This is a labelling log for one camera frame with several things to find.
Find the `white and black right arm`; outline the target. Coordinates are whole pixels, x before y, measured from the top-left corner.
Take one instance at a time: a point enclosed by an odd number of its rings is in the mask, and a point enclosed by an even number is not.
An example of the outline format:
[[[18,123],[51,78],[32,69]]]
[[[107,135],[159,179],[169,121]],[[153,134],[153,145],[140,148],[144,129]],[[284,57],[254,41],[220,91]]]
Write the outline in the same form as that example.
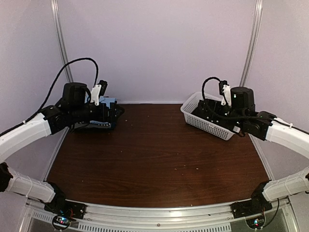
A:
[[[219,87],[222,99],[215,100],[201,91],[193,115],[202,121],[202,126],[212,129],[206,131],[215,134],[226,131],[244,136],[252,135],[260,140],[269,141],[286,147],[304,157],[309,156],[309,134],[288,124],[276,115],[266,111],[255,110],[253,90],[247,87],[230,87],[223,84]],[[248,201],[248,210],[258,213],[271,202],[281,197],[295,195],[309,189],[309,169],[259,184]]]

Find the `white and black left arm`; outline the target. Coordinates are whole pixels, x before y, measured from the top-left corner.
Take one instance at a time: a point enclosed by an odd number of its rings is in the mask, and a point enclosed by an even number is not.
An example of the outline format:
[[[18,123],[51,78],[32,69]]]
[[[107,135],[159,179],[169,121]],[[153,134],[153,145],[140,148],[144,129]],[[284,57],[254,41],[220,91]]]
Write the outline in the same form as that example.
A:
[[[64,193],[55,184],[33,179],[10,168],[5,161],[29,144],[54,135],[65,128],[84,127],[114,129],[118,118],[125,112],[116,98],[105,97],[106,81],[92,89],[86,84],[66,83],[56,105],[40,109],[9,132],[0,135],[0,190],[38,199],[60,215],[70,207]]]

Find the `light blue folded shirt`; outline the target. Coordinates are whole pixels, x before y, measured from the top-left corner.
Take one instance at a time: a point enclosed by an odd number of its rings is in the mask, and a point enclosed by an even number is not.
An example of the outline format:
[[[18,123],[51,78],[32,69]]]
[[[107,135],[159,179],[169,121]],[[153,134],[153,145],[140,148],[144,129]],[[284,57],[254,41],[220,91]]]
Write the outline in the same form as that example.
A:
[[[106,106],[108,108],[110,108],[111,103],[117,103],[117,100],[116,100],[116,98],[113,98],[113,97],[103,97],[103,96],[100,96],[99,102],[102,103],[102,104],[106,104]]]

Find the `white plastic mesh basket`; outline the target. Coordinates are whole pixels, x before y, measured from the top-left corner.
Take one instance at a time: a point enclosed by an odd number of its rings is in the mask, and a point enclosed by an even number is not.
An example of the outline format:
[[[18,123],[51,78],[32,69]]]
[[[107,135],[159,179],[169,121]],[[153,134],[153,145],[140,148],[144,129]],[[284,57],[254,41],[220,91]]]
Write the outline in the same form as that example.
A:
[[[228,141],[234,135],[233,132],[216,125],[212,121],[207,121],[192,114],[192,112],[197,109],[198,103],[202,99],[202,93],[195,92],[182,104],[180,111],[184,115],[185,122],[191,126]]]

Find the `right aluminium corner post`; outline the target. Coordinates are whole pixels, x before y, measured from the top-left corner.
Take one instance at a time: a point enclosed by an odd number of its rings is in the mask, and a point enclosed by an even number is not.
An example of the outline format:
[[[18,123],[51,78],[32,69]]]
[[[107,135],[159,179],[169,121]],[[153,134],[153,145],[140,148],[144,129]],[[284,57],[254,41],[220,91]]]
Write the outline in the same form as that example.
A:
[[[249,46],[248,46],[247,55],[246,55],[240,83],[239,83],[240,87],[245,86],[249,73],[250,73],[250,68],[251,68],[251,64],[253,61],[255,47],[256,47],[256,43],[257,43],[257,39],[258,39],[260,27],[261,27],[262,15],[263,15],[263,1],[256,0],[254,11],[253,11],[253,23],[252,23],[252,30],[251,30],[251,35],[249,39]]]

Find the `aluminium corner post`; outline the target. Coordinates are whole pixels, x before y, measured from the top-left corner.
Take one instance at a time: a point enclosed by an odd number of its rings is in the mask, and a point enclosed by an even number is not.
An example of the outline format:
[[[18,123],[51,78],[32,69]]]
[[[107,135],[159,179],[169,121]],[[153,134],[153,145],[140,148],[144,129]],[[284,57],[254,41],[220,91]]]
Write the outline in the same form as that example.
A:
[[[249,39],[249,46],[248,46],[247,55],[246,55],[240,83],[239,83],[240,87],[245,86],[249,73],[250,73],[250,68],[251,68],[251,64],[253,61],[255,47],[256,47],[256,43],[257,43],[257,39],[258,39],[260,27],[261,27],[262,15],[263,15],[263,1],[256,0],[254,11],[253,11],[253,23],[252,23],[252,30],[251,30],[251,35]]]
[[[68,63],[68,56],[67,56],[67,51],[65,47],[62,26],[61,26],[58,1],[51,0],[50,2],[51,2],[51,9],[52,9],[52,16],[54,20],[55,29],[56,29],[56,38],[57,38],[57,42],[58,42],[58,46],[60,50],[60,58],[61,58],[63,65],[65,65],[66,63]]]

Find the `aluminium front rail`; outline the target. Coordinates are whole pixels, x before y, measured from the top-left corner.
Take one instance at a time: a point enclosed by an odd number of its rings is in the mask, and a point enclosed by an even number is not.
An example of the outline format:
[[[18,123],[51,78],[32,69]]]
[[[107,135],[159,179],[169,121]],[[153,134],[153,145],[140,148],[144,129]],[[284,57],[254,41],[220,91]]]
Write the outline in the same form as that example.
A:
[[[59,232],[55,214],[37,200],[26,201],[18,232]],[[83,219],[75,219],[64,232],[300,232],[288,198],[272,202],[272,209],[247,217],[234,217],[232,203],[203,206],[138,208],[85,204]],[[266,217],[266,227],[252,229],[254,217]]]

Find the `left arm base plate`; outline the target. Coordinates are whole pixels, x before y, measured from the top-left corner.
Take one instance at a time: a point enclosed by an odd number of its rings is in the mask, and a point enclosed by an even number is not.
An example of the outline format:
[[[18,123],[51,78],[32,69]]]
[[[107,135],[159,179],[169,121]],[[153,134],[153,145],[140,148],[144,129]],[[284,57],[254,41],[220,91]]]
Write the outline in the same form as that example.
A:
[[[45,203],[40,201],[44,205],[44,210],[54,214],[52,218],[52,226],[56,231],[63,231],[72,226],[78,219],[83,219],[86,205],[83,203],[77,203],[72,201],[64,201],[64,204],[60,203]]]

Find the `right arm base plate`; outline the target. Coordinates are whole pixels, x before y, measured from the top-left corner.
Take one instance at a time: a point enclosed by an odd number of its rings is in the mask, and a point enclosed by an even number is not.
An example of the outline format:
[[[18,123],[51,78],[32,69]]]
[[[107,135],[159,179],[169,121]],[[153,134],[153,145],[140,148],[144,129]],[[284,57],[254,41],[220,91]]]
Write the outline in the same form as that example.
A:
[[[234,219],[245,218],[247,226],[253,230],[262,229],[266,224],[265,212],[271,209],[271,203],[253,199],[231,204]]]

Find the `left aluminium corner post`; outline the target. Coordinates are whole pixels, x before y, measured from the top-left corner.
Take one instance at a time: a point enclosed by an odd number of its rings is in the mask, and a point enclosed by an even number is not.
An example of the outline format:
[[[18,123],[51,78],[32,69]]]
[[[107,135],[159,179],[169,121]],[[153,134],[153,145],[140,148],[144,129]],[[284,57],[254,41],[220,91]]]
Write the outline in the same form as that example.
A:
[[[58,46],[60,50],[60,58],[61,58],[63,65],[65,65],[66,63],[68,63],[68,56],[67,56],[67,51],[65,47],[62,26],[61,26],[58,1],[51,0],[50,2],[51,2],[51,9],[52,9],[52,16],[54,20],[55,29],[56,29],[56,38],[57,38],[57,42],[58,42]]]

